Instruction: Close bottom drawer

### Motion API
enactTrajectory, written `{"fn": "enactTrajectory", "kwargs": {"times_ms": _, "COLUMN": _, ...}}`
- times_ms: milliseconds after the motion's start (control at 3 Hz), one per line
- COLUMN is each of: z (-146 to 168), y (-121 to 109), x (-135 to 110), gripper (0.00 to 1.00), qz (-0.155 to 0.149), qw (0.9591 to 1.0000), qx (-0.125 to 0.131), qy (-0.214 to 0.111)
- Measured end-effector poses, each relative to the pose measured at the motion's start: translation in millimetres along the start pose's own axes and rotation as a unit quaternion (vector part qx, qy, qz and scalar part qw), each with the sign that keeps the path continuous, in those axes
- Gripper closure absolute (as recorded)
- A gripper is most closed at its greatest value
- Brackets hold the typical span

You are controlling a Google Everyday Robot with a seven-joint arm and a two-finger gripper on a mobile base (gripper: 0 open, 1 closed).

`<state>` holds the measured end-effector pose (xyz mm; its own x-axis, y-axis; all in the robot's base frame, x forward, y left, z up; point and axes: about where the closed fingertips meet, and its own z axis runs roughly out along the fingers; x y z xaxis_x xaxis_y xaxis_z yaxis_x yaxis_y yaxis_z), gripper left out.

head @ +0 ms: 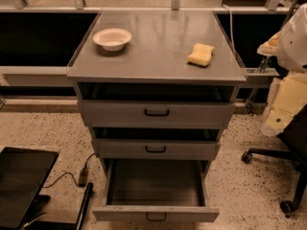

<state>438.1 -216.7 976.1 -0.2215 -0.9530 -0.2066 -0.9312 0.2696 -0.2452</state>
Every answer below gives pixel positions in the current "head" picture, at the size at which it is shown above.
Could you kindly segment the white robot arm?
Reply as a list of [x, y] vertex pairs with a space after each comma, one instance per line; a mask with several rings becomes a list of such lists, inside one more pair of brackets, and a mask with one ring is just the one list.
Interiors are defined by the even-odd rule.
[[263, 133], [281, 133], [307, 104], [307, 4], [301, 5], [282, 29], [261, 44], [257, 53], [276, 57], [288, 74], [274, 79], [265, 109]]

